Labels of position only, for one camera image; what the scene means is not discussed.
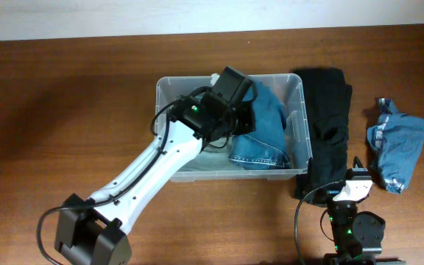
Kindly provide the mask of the black garment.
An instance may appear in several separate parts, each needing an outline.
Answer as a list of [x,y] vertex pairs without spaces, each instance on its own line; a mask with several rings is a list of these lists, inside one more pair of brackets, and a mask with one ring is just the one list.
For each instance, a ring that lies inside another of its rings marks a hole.
[[352,86],[338,68],[294,70],[303,82],[312,158],[306,176],[297,178],[295,197],[320,207],[342,189]]

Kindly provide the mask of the dark blue jeans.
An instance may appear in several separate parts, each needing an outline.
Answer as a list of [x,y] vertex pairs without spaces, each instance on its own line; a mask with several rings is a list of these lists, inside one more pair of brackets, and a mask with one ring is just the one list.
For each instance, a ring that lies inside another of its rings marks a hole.
[[244,100],[253,100],[255,130],[233,138],[229,160],[246,170],[290,169],[283,103],[262,82],[253,83]]

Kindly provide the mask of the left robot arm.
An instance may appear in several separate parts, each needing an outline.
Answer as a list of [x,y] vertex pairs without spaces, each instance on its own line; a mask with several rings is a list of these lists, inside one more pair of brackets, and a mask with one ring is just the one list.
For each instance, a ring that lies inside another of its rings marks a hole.
[[227,67],[211,86],[160,110],[153,142],[114,180],[87,199],[72,194],[58,209],[54,248],[71,264],[127,264],[128,235],[149,201],[211,142],[255,129],[253,81]]

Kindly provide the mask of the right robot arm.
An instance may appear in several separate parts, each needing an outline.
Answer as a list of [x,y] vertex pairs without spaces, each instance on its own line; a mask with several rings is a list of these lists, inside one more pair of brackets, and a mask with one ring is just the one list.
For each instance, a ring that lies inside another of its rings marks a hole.
[[335,252],[324,255],[324,265],[406,265],[399,258],[378,257],[386,222],[373,212],[358,210],[357,204],[368,198],[372,185],[368,169],[355,157],[342,189],[326,201]]

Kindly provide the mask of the light grey-blue jeans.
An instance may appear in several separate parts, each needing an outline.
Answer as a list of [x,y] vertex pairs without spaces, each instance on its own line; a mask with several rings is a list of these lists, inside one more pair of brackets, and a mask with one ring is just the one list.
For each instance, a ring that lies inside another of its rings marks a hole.
[[180,172],[242,171],[242,166],[229,159],[230,147],[222,149],[206,147],[195,159],[187,162]]

